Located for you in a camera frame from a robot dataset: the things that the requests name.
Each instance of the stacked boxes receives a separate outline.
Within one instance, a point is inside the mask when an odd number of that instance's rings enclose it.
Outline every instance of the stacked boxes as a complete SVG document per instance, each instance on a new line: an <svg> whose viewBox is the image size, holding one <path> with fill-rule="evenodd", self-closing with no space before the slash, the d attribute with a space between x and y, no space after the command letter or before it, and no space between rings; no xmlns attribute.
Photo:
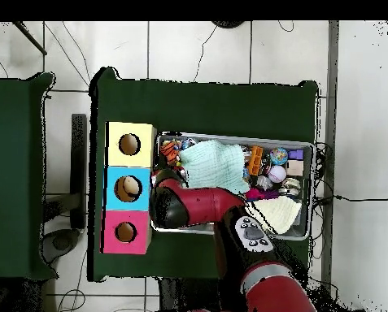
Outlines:
<svg viewBox="0 0 388 312"><path fill-rule="evenodd" d="M106 123L103 254L145 254L151 239L150 172L156 131L144 123Z"/></svg>

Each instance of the light blue towel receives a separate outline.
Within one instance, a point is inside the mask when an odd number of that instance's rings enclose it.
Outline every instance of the light blue towel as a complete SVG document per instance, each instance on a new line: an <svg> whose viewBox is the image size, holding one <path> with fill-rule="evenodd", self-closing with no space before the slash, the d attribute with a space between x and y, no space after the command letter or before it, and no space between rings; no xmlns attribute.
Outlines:
<svg viewBox="0 0 388 312"><path fill-rule="evenodd" d="M203 141L181 151L180 158L190 188L220 187L235 194L250 190L242 178L244 154L240 145Z"/></svg>

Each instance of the blue box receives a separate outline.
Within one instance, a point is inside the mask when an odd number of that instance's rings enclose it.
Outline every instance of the blue box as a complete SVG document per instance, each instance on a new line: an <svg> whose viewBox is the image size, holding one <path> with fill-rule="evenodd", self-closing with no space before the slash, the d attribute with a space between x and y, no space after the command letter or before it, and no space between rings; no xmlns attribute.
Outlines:
<svg viewBox="0 0 388 312"><path fill-rule="evenodd" d="M142 184L142 193L136 201L123 202L117 198L114 187L123 176L133 176ZM149 210L150 169L143 167L108 167L106 210Z"/></svg>

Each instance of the pink box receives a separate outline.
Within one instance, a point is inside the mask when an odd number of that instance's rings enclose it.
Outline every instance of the pink box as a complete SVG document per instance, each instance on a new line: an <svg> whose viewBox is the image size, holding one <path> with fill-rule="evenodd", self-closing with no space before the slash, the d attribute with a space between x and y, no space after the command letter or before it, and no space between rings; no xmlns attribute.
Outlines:
<svg viewBox="0 0 388 312"><path fill-rule="evenodd" d="M145 254L151 239L149 212L144 210L106 210L104 222L103 254ZM121 223L131 223L136 228L136 236L129 243L116 237L116 228Z"/></svg>

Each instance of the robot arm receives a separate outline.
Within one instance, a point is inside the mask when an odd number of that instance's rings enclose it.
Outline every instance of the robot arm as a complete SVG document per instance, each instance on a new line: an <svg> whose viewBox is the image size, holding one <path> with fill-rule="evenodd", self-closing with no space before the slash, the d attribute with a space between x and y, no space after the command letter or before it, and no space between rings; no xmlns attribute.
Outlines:
<svg viewBox="0 0 388 312"><path fill-rule="evenodd" d="M156 176L150 195L152 221L162 228L214 223L220 278L229 291L245 297L247 312L316 312L240 197L222 188L181 185L172 170Z"/></svg>

